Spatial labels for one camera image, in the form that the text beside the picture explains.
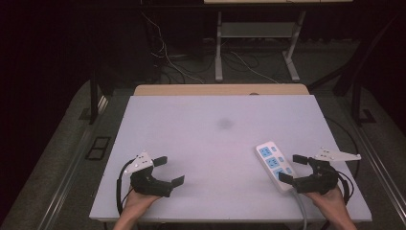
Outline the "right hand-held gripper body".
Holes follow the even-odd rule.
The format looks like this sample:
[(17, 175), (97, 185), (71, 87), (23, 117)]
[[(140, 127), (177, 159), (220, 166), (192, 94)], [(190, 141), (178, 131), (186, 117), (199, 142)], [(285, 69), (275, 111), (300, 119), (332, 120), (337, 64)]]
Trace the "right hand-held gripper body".
[(334, 189), (338, 181), (341, 181), (345, 188), (345, 195), (351, 195), (349, 183), (330, 165), (330, 163), (358, 161), (361, 159), (360, 154), (351, 154), (339, 150), (320, 148), (314, 156), (307, 158), (307, 165), (313, 170), (313, 173), (309, 176), (293, 179), (292, 186), (299, 194), (316, 192), (324, 195), (328, 191)]

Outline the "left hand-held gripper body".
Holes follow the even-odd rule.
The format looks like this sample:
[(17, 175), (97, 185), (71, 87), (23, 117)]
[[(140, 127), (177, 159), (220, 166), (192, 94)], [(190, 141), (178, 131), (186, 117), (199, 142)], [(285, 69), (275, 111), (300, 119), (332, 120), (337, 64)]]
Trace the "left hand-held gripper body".
[(146, 151), (142, 151), (124, 167), (124, 174), (130, 176), (130, 185), (136, 193), (169, 197), (173, 190), (171, 182), (158, 180), (152, 175), (156, 168), (153, 160)]

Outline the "white power strip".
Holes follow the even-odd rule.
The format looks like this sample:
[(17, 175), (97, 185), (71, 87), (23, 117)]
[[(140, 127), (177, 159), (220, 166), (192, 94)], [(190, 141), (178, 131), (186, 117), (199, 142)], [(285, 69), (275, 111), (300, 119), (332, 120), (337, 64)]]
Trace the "white power strip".
[(290, 161), (274, 142), (266, 142), (256, 146), (256, 156), (280, 193), (284, 194), (293, 189), (290, 184), (279, 180), (279, 173), (293, 177), (296, 177), (297, 174), (291, 166)]

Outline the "person's left hand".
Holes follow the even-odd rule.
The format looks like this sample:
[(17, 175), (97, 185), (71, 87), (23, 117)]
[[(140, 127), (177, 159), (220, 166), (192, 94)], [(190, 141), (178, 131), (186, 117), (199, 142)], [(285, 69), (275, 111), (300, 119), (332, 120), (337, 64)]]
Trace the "person's left hand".
[(159, 199), (156, 195), (143, 195), (131, 190), (126, 198), (121, 217), (129, 220), (138, 220)]

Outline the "person's right hand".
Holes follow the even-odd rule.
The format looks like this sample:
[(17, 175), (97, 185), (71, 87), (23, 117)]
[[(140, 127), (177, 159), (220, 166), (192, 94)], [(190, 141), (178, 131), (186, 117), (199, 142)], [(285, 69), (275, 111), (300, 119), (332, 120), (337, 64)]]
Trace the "person's right hand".
[(338, 186), (324, 195), (316, 192), (305, 193), (304, 195), (310, 198), (322, 215), (329, 220), (343, 219), (349, 216), (342, 192)]

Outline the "white foam board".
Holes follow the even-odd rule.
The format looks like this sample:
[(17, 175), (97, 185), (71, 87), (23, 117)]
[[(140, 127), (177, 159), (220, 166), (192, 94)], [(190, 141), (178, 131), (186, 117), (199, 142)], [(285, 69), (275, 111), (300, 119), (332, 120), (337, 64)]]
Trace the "white foam board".
[(170, 197), (157, 200), (144, 221), (318, 221), (320, 211), (305, 196), (280, 193), (255, 155), (272, 141), (286, 158), (313, 156), (337, 145), (311, 95), (133, 96), (113, 145), (90, 212), (114, 221), (116, 181), (123, 165), (146, 151), (166, 156), (154, 169), (159, 180), (185, 176)]

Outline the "grey metal stand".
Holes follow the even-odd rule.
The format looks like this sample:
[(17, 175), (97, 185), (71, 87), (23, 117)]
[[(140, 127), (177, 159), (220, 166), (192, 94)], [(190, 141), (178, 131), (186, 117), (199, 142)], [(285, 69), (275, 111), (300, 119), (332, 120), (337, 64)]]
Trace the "grey metal stand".
[(223, 82), (221, 44), (223, 38), (289, 38), (290, 46), (282, 56), (291, 79), (300, 80), (292, 56), (305, 21), (305, 11), (300, 11), (296, 22), (224, 22), (222, 12), (217, 14), (214, 56), (214, 80)]

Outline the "black floor frame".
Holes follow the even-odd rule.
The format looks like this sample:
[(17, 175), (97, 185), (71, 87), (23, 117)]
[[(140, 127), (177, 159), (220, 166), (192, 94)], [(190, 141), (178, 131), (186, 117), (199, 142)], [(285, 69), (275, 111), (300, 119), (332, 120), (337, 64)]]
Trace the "black floor frame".
[(98, 136), (95, 138), (91, 148), (85, 155), (86, 160), (101, 161), (103, 160), (109, 146), (110, 137)]

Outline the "aluminium floor rail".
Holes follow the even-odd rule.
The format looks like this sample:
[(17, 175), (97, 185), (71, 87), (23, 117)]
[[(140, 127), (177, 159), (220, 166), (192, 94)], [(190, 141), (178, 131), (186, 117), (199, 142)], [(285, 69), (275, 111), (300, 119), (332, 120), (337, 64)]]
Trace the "aluminium floor rail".
[(107, 105), (105, 96), (97, 96), (94, 102), (89, 97), (74, 97), (71, 101), (37, 164), (44, 176), (43, 185), (47, 183), (51, 196), (47, 199), (36, 230), (53, 228), (95, 131), (91, 109), (94, 106), (96, 113), (103, 113)]
[(378, 156), (377, 150), (373, 147), (372, 142), (367, 137), (363, 128), (354, 126), (353, 129), (361, 142), (361, 146), (365, 150), (364, 155), (368, 158), (380, 184), (391, 201), (392, 206), (395, 208), (397, 215), (406, 226), (406, 198), (395, 185), (387, 167)]

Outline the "black metal post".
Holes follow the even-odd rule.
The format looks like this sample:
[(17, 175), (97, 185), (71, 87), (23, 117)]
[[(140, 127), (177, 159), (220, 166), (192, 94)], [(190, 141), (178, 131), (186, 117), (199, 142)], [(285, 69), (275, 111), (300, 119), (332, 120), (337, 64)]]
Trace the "black metal post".
[(375, 118), (368, 109), (361, 108), (362, 79), (357, 78), (353, 82), (351, 96), (351, 118), (360, 127), (363, 124), (374, 124)]
[(98, 118), (102, 96), (110, 94), (111, 85), (106, 71), (102, 68), (94, 69), (90, 76), (90, 125)]

